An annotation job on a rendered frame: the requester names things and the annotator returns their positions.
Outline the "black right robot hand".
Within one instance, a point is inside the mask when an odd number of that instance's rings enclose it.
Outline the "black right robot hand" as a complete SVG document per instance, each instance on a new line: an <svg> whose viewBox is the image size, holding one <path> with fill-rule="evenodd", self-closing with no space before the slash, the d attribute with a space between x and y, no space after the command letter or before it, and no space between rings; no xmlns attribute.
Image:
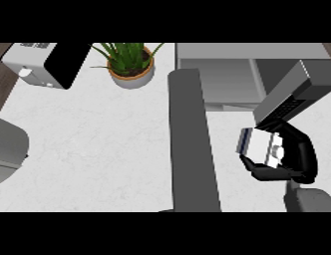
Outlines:
<svg viewBox="0 0 331 255"><path fill-rule="evenodd" d="M312 184L318 176L318 157L309 135L282 119L260 124L257 129L278 132L284 138L284 158L276 167L257 163L245 155L239 156L245 169L259 181L294 180Z"/></svg>

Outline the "white milk carton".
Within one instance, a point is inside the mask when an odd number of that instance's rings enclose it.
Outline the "white milk carton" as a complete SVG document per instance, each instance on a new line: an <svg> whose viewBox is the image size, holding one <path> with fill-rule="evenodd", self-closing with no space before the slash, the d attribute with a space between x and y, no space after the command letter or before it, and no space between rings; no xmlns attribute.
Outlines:
<svg viewBox="0 0 331 255"><path fill-rule="evenodd" d="M236 153L248 157L256 163L276 168L282 163L284 145L278 132L269 132L254 127L241 130Z"/></svg>

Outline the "grey microwave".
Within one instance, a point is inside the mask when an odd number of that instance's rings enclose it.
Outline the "grey microwave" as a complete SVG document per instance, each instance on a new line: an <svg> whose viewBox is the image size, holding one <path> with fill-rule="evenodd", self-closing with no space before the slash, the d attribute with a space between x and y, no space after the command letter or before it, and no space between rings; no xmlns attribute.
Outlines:
<svg viewBox="0 0 331 255"><path fill-rule="evenodd" d="M331 93L331 57L319 43L177 43L174 66L196 69L210 112L291 120Z"/></svg>

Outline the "dark grey microwave door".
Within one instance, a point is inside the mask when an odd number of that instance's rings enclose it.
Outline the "dark grey microwave door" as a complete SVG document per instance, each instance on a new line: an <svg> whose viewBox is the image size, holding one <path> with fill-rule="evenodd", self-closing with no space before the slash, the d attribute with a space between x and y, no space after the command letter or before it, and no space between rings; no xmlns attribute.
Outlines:
<svg viewBox="0 0 331 255"><path fill-rule="evenodd" d="M220 212L198 69L167 76L174 212Z"/></svg>

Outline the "white and black appliance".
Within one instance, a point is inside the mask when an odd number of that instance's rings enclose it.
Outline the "white and black appliance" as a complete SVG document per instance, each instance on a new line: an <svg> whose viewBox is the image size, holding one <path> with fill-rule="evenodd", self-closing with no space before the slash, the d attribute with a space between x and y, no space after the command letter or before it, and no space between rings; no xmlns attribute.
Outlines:
<svg viewBox="0 0 331 255"><path fill-rule="evenodd" d="M0 61L29 85L69 90L90 50L90 43L13 43Z"/></svg>

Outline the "green potted plant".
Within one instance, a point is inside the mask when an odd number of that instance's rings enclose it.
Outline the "green potted plant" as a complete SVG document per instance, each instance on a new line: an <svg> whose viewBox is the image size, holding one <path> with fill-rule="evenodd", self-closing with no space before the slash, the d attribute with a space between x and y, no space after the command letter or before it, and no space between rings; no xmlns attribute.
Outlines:
<svg viewBox="0 0 331 255"><path fill-rule="evenodd" d="M155 55L162 45L160 43L154 51L145 43L102 43L102 48L93 46L108 61L105 66L94 66L94 69L109 71L112 80L123 89L142 88L155 76Z"/></svg>

